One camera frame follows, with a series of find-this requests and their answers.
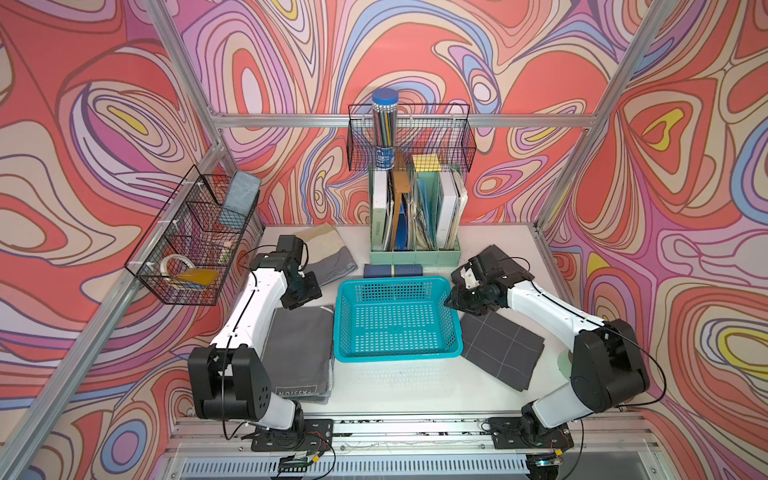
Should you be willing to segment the teal plastic basket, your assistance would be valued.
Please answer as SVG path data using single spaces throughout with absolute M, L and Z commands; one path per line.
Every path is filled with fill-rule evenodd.
M 440 276 L 348 280 L 337 290 L 333 346 L 343 363 L 455 358 L 463 352 L 458 312 L 445 306 Z

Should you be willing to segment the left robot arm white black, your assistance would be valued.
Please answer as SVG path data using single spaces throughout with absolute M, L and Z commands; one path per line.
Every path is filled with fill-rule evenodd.
M 322 296 L 316 276 L 305 270 L 308 249 L 283 235 L 276 249 L 256 256 L 231 316 L 207 346 L 187 359 L 195 415 L 227 423 L 295 431 L 301 407 L 273 392 L 261 355 L 274 312 L 293 310 Z

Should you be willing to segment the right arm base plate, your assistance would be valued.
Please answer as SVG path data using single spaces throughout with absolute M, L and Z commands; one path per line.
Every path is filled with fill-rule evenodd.
M 574 441 L 566 424 L 554 428 L 538 425 L 526 416 L 491 417 L 480 422 L 496 450 L 545 449 L 566 451 Z

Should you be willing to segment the grey pillowcase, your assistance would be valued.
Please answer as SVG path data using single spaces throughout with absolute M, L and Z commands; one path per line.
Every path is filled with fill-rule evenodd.
M 333 388 L 334 310 L 329 305 L 275 311 L 262 363 L 274 393 L 325 404 Z

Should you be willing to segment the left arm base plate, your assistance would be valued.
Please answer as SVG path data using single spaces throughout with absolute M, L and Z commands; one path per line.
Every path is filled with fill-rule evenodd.
M 289 430 L 256 427 L 242 437 L 251 443 L 253 452 L 301 452 L 318 453 L 332 445 L 334 421 L 309 419 L 295 424 Z

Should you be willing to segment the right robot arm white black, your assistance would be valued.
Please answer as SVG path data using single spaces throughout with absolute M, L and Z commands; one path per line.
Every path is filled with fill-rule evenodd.
M 490 245 L 451 273 L 445 305 L 470 318 L 500 309 L 522 314 L 554 335 L 572 355 L 566 384 L 526 404 L 519 428 L 541 443 L 570 421 L 619 406 L 650 387 L 635 331 L 623 320 L 605 321 L 545 291 L 519 257 Z

